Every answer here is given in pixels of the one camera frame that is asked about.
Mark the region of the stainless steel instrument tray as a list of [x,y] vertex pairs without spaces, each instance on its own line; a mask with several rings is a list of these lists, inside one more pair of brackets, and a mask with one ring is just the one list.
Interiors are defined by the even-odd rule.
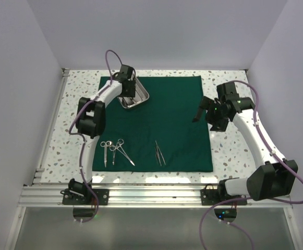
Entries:
[[135,97],[118,97],[118,101],[124,109],[132,109],[150,98],[150,94],[142,85],[140,80],[136,78]]

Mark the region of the dark green surgical cloth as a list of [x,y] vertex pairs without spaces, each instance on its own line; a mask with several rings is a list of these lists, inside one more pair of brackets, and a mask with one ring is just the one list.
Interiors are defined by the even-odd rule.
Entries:
[[[124,109],[115,99],[106,108],[106,126],[100,141],[117,142],[135,163],[121,153],[96,146],[93,171],[111,172],[212,172],[212,152],[208,126],[204,121],[192,122],[203,97],[202,79],[194,77],[141,77],[140,82],[150,98]],[[155,155],[155,140],[165,158],[160,166]]]

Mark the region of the long steel curved forceps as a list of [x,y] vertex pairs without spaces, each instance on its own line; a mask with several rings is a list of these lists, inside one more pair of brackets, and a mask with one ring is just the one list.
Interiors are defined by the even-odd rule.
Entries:
[[128,156],[126,151],[123,148],[124,140],[123,139],[118,139],[116,143],[116,148],[128,159],[128,161],[135,166],[135,163],[131,160],[131,158]]

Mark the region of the steel tweezers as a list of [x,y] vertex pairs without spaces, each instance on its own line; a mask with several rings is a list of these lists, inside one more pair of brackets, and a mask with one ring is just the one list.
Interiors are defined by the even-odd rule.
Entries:
[[155,155],[156,155],[156,159],[157,159],[159,165],[165,166],[166,165],[165,158],[160,150],[157,140],[155,140]]

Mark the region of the steel surgical scissors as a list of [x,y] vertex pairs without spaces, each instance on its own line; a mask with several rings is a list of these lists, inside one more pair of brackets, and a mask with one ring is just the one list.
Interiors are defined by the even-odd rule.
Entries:
[[103,148],[104,150],[104,167],[106,168],[107,167],[107,150],[108,148],[113,144],[112,141],[102,141],[100,143],[100,146]]

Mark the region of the small steel hemostat clamp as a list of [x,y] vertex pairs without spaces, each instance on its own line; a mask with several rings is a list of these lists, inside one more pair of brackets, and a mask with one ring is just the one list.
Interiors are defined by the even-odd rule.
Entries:
[[112,152],[112,165],[115,165],[115,156],[116,156],[117,147],[114,145],[110,146],[110,151]]

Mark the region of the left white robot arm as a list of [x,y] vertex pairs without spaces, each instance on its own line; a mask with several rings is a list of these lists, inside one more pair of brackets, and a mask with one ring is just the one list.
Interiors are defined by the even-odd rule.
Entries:
[[98,92],[91,97],[82,97],[78,103],[78,113],[68,133],[82,137],[79,155],[79,172],[82,182],[69,181],[68,189],[80,204],[91,202],[93,192],[90,182],[84,176],[82,158],[87,138],[94,141],[103,134],[106,126],[106,107],[116,97],[135,97],[136,71],[128,65],[121,65],[120,70],[112,75]]

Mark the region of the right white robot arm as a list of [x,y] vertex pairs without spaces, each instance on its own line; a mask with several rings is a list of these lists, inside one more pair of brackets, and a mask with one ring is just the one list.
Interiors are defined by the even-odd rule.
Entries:
[[204,96],[193,122],[205,116],[211,131],[224,132],[230,122],[242,134],[256,166],[248,178],[233,178],[219,182],[217,200],[229,204],[236,197],[249,196],[255,201],[274,199],[290,194],[298,165],[288,160],[273,144],[258,118],[256,105],[250,97],[237,93],[235,81],[216,87],[218,97]]

